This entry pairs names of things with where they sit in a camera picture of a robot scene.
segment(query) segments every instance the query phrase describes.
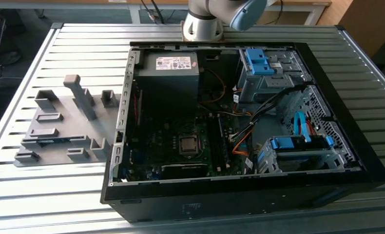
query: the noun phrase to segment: wire bundle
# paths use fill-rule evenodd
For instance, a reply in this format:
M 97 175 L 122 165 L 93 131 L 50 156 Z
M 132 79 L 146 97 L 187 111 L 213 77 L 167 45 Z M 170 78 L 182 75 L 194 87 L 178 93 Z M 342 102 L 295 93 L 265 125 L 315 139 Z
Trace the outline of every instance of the wire bundle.
M 237 150 L 239 144 L 243 142 L 243 140 L 247 138 L 249 134 L 253 131 L 254 125 L 258 122 L 258 118 L 259 116 L 266 113 L 269 110 L 271 110 L 277 103 L 279 102 L 279 100 L 282 99 L 282 97 L 285 95 L 287 95 L 290 92 L 294 91 L 299 91 L 303 90 L 306 88 L 307 84 L 302 84 L 302 85 L 295 85 L 291 88 L 286 88 L 282 91 L 279 91 L 277 94 L 274 94 L 257 108 L 255 112 L 253 113 L 247 125 L 242 128 L 241 131 L 238 131 L 235 134 L 233 134 L 233 136 L 230 137 L 231 140 L 235 140 L 242 134 L 245 134 L 241 138 L 241 140 L 238 141 L 238 143 L 235 144 L 234 148 L 233 148 L 233 153 Z

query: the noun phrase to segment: black cable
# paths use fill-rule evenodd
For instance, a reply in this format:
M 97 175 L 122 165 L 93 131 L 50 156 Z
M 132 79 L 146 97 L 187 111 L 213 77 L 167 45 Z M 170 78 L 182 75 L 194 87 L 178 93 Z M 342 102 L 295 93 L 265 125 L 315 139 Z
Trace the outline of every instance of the black cable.
M 175 11 L 175 10 L 171 10 L 170 16 L 167 17 L 166 20 L 169 20 L 169 19 L 171 18 L 174 11 Z
M 282 12 L 283 12 L 283 0 L 279 0 L 279 1 L 281 1 L 281 10 L 278 11 L 277 18 L 275 18 L 275 20 L 270 21 L 269 23 L 265 23 L 265 25 L 266 25 L 266 24 L 271 24 L 273 22 L 274 22 L 274 24 L 277 24 L 277 21 L 278 21 L 278 19 L 279 19 L 281 16 L 282 16 Z
M 249 124 L 245 126 L 245 128 L 237 134 L 234 134 L 233 138 L 235 139 L 241 134 L 246 133 L 246 131 L 249 129 L 251 129 L 251 126 L 254 126 L 254 124 L 258 122 L 258 117 L 275 107 L 278 101 L 282 99 L 282 97 L 285 95 L 287 95 L 290 92 L 303 90 L 306 88 L 306 86 L 310 85 L 310 84 L 311 84 L 310 82 L 306 82 L 305 84 L 295 85 L 291 88 L 286 88 L 286 89 L 281 90 L 277 94 L 274 94 L 261 104 L 261 106 L 258 107 L 258 109 L 255 110 L 255 112 L 253 113 L 253 115 L 251 115 L 251 117 L 249 119 Z
M 150 13 L 150 10 L 149 10 L 149 8 L 146 7 L 145 2 L 143 2 L 142 0 L 139 0 L 139 1 L 141 1 L 142 6 L 145 7 L 146 11 Z
M 165 24 L 163 17 L 162 17 L 162 14 L 161 14 L 161 12 L 159 12 L 158 6 L 155 5 L 154 0 L 150 0 L 150 1 L 151 1 L 153 6 L 154 6 L 154 10 L 155 10 L 157 13 L 158 13 L 158 17 L 159 17 L 159 20 L 161 20 L 161 24 Z

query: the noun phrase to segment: wooden cabinet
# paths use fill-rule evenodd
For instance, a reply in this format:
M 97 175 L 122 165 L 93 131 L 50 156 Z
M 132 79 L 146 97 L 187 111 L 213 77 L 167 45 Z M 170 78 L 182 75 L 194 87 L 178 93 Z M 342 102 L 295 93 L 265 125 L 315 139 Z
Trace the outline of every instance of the wooden cabinet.
M 318 25 L 342 25 L 369 56 L 385 43 L 385 0 L 333 0 Z

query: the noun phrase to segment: wooden table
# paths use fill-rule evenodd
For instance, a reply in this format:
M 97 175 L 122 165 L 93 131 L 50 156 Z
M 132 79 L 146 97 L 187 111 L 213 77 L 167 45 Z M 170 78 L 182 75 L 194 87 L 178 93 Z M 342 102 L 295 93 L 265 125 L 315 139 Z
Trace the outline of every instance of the wooden table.
M 153 8 L 150 0 L 143 0 Z M 187 10 L 187 0 L 155 0 L 162 10 Z M 305 25 L 315 25 L 331 0 L 283 0 L 283 12 L 307 12 Z M 128 9 L 132 23 L 139 23 L 139 0 L 0 0 L 0 8 L 13 9 Z M 279 11 L 279 1 L 266 8 L 266 12 Z

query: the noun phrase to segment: yellow wire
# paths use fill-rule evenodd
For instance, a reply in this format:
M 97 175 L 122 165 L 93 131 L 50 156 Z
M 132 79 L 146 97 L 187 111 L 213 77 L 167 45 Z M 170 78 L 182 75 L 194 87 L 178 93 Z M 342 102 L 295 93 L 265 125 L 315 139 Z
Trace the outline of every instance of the yellow wire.
M 211 102 L 218 101 L 218 100 L 223 97 L 223 94 L 225 94 L 225 84 L 223 84 L 223 81 L 222 81 L 222 79 L 219 78 L 219 76 L 215 74 L 215 72 L 213 72 L 213 71 L 211 71 L 210 69 L 207 69 L 206 67 L 205 67 L 203 69 L 207 70 L 210 73 L 213 73 L 213 75 L 217 77 L 217 79 L 219 80 L 221 85 L 222 85 L 222 93 L 221 93 L 219 97 L 218 97 L 217 99 L 214 99 L 214 100 L 202 101 L 202 102 L 201 102 L 202 104 L 206 104 L 206 103 L 211 103 Z

